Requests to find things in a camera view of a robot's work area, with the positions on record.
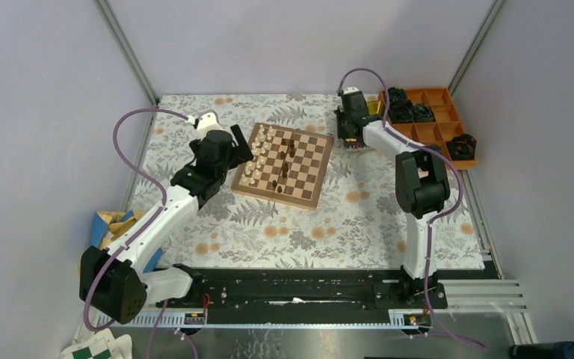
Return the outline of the yellow tin box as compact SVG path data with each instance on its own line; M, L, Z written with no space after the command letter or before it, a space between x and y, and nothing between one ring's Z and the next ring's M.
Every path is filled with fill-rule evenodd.
M379 100L368 101L367 103L368 114L371 116L382 117L385 110L385 103Z

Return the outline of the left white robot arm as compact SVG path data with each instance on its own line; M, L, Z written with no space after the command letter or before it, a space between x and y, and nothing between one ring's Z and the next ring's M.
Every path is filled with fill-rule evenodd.
M91 246L81 255L79 296L86 310L95 308L126 324L149 304L172 298L183 307L200 302L202 288L185 270L147 272L146 265L163 241L220 191L228 171L253 154L238 125L212 129L190 147L196 161L173 176L162 203L108 247Z

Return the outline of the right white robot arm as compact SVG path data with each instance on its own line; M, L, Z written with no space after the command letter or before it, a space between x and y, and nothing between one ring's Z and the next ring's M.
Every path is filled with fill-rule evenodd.
M407 217L408 252L404 256L398 296L406 307L417 308L428 299L425 283L436 282L428 263L428 220L443 211L450 186L440 150L401 134L378 114L369 112L362 91L338 92L335 110L337 137L347 148L370 147L395 162L395 198Z

